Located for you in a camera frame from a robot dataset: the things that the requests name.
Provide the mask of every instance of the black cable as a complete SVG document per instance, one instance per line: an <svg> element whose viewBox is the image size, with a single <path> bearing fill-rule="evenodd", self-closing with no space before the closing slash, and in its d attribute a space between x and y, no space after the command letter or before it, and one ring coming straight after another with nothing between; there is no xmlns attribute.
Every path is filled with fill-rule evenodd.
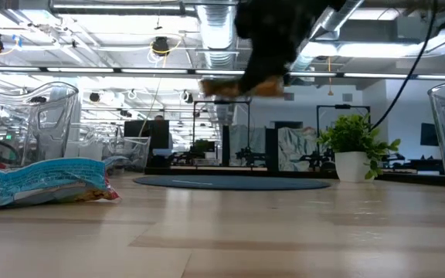
<svg viewBox="0 0 445 278"><path fill-rule="evenodd" d="M432 19L430 20L429 30L426 33L426 38L425 38L425 42L423 43L422 49L420 50L420 53L416 57L415 63L413 64L411 70L409 71L408 75L406 76L405 80L403 81L403 84L399 88L399 92L396 94L396 97L394 98L391 105L389 106L387 111L384 113L384 115L382 115L382 117L379 119L379 121L377 121L377 123L372 126L372 130L374 128L378 127L387 118L387 116L391 112L392 108L398 101L399 97L401 97L401 93L404 91L406 84L408 83L408 81L411 79L411 76L415 72L416 66L418 66L419 61L422 59L423 53L425 52L425 49L426 49L427 45L429 44L430 36L432 35L433 26L436 21L438 5L439 5L439 2L437 0L432 1Z"/></svg>

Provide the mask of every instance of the light fixture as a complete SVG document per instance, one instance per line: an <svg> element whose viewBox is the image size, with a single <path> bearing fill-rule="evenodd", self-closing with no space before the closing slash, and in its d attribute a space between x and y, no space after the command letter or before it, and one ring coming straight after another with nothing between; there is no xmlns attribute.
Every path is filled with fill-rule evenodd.
<svg viewBox="0 0 445 278"><path fill-rule="evenodd" d="M170 9L171 7L165 7L161 5L74 5L74 4L55 4L53 8L96 8L96 9L152 9L152 10L163 10Z"/></svg>
<svg viewBox="0 0 445 278"><path fill-rule="evenodd" d="M318 73L318 72L294 72L292 77L335 77L336 73Z"/></svg>
<svg viewBox="0 0 445 278"><path fill-rule="evenodd" d="M351 77L351 78L379 78L379 79L405 79L406 78L406 74L345 73L345 77Z"/></svg>
<svg viewBox="0 0 445 278"><path fill-rule="evenodd" d="M339 47L338 56L358 58L401 58L409 46L395 43L348 43Z"/></svg>
<svg viewBox="0 0 445 278"><path fill-rule="evenodd" d="M38 67L31 67L31 66L0 66L0 71L27 72L27 71L40 71L40 69Z"/></svg>
<svg viewBox="0 0 445 278"><path fill-rule="evenodd" d="M108 68L47 68L53 73L113 73L114 69Z"/></svg>
<svg viewBox="0 0 445 278"><path fill-rule="evenodd" d="M418 80L445 80L445 75L420 74L416 78Z"/></svg>
<svg viewBox="0 0 445 278"><path fill-rule="evenodd" d="M337 56L338 50L336 46L330 43L319 43L319 42L309 42L307 45L301 50L301 55L306 55L310 57L319 57L319 56Z"/></svg>
<svg viewBox="0 0 445 278"><path fill-rule="evenodd" d="M216 70L216 69L198 69L195 71L197 74L213 74L213 75L243 75L243 70Z"/></svg>
<svg viewBox="0 0 445 278"><path fill-rule="evenodd" d="M156 73L164 73L164 74L186 74L188 73L188 70L186 69L121 69L121 72L123 73L149 73L149 74L156 74Z"/></svg>

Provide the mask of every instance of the snack bag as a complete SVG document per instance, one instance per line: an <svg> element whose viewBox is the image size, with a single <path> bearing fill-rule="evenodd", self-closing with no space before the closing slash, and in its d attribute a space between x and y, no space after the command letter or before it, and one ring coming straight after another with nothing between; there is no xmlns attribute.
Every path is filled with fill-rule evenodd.
<svg viewBox="0 0 445 278"><path fill-rule="evenodd" d="M102 161L62 158L14 171L0 170L0 208L44 203L114 200Z"/></svg>

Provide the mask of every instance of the potted plant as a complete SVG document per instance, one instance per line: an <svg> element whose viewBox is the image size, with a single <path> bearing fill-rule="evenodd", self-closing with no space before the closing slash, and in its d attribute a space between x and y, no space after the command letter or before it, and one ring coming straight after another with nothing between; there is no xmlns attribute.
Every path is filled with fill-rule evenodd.
<svg viewBox="0 0 445 278"><path fill-rule="evenodd" d="M382 174L379 161L389 151L398 151L400 139L391 144L377 141L379 129L373 129L370 116L340 116L334 128L322 132L319 143L335 153L339 179L348 182L372 181Z"/></svg>

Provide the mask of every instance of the tv screen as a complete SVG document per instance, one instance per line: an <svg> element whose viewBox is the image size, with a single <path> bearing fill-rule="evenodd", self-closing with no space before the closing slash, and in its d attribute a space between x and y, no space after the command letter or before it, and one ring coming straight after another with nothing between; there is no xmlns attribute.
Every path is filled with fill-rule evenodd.
<svg viewBox="0 0 445 278"><path fill-rule="evenodd" d="M439 146L435 124L422 124L420 145L435 147Z"/></svg>

